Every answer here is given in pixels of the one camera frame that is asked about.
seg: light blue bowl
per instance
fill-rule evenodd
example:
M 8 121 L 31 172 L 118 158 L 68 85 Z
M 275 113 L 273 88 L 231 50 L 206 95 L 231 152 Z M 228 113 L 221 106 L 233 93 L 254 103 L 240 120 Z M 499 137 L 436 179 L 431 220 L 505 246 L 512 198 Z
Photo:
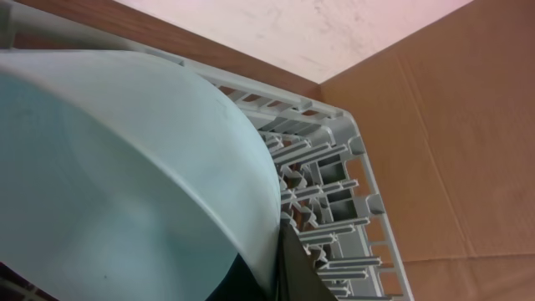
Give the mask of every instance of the light blue bowl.
M 213 85 L 147 54 L 0 54 L 0 261 L 64 300 L 270 293 L 278 177 Z

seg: brown cardboard surface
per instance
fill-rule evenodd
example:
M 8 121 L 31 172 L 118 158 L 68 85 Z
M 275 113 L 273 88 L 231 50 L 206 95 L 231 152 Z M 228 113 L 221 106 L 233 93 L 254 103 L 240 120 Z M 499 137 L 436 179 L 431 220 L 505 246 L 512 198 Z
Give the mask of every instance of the brown cardboard surface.
M 476 0 L 322 84 L 359 125 L 417 300 L 535 299 L 533 16 Z

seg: cardboard box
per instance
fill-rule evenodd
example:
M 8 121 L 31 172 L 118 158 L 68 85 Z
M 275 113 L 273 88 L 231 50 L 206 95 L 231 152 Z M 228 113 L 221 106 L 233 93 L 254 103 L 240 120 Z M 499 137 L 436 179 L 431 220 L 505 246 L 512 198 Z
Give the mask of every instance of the cardboard box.
M 535 300 L 534 16 L 475 1 L 322 84 L 363 133 L 416 300 Z

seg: cardboard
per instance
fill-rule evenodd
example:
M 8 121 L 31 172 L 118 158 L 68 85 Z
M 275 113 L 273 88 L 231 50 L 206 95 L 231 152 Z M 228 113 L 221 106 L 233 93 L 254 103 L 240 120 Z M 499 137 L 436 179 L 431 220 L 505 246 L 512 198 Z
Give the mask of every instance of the cardboard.
M 322 84 L 359 125 L 416 300 L 535 299 L 534 13 L 475 1 Z

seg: dish rack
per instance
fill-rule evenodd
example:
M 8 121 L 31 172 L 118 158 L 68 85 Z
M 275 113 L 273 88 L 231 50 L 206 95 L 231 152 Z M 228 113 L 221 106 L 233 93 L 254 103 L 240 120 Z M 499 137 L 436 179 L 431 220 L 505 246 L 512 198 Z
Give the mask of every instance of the dish rack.
M 281 223 L 298 234 L 318 276 L 340 300 L 414 300 L 362 136 L 351 114 L 306 97 L 89 28 L 19 3 L 0 0 L 0 43 L 11 48 L 23 29 L 58 38 L 83 39 L 104 49 L 153 54 L 214 84 L 248 117 L 269 149 L 281 187 Z M 365 179 L 351 179 L 357 160 Z M 365 180 L 369 193 L 354 192 Z M 379 223 L 383 238 L 371 242 L 366 227 Z M 372 253 L 386 246 L 391 263 Z M 402 294 L 386 295 L 380 275 L 394 273 Z M 7 287 L 6 281 L 0 285 Z

